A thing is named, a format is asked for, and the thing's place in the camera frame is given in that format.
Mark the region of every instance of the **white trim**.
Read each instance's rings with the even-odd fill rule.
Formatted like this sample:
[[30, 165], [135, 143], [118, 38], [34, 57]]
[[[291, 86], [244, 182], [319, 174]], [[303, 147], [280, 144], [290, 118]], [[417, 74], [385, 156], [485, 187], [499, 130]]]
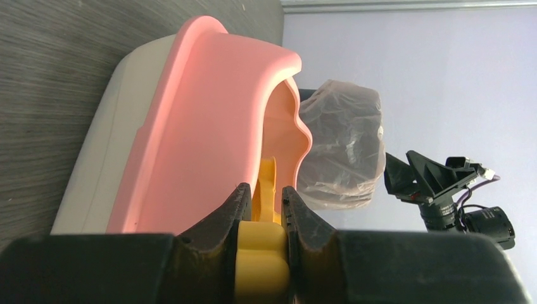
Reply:
[[281, 0], [285, 13], [449, 10], [537, 6], [537, 0]]

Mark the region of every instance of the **gray wooden surface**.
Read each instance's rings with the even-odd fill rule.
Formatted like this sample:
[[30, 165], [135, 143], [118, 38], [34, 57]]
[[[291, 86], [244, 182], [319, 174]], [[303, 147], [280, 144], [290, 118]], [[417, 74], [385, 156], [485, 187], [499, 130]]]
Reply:
[[0, 251], [49, 233], [119, 61], [196, 15], [282, 41], [279, 0], [0, 0]]

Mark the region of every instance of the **trash bag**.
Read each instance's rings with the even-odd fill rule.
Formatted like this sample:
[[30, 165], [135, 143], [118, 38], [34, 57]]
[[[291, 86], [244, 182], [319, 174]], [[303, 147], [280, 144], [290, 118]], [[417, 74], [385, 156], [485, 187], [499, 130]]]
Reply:
[[379, 94], [328, 80], [300, 104], [313, 146], [298, 172], [297, 191], [314, 210], [366, 205], [384, 172]]

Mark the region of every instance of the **white wall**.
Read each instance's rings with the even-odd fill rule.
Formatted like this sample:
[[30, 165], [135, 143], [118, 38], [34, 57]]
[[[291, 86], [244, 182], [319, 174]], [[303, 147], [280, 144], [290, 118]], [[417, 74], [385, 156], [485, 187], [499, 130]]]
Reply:
[[[517, 244], [506, 251], [537, 298], [537, 9], [286, 15], [299, 87], [326, 79], [379, 91], [386, 149], [433, 160], [468, 156], [500, 182], [470, 200], [502, 207]], [[337, 227], [424, 231], [418, 208], [379, 183], [367, 208], [323, 213]]]

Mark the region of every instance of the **yellow object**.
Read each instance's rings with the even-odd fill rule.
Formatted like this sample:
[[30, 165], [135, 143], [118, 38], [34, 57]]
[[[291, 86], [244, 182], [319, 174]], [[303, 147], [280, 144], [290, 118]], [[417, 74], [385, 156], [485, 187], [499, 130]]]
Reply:
[[235, 265], [237, 303], [286, 303], [287, 235], [273, 222], [239, 223]]
[[252, 221], [281, 224], [281, 216], [274, 211], [276, 193], [276, 159], [262, 158], [257, 185], [252, 197]]

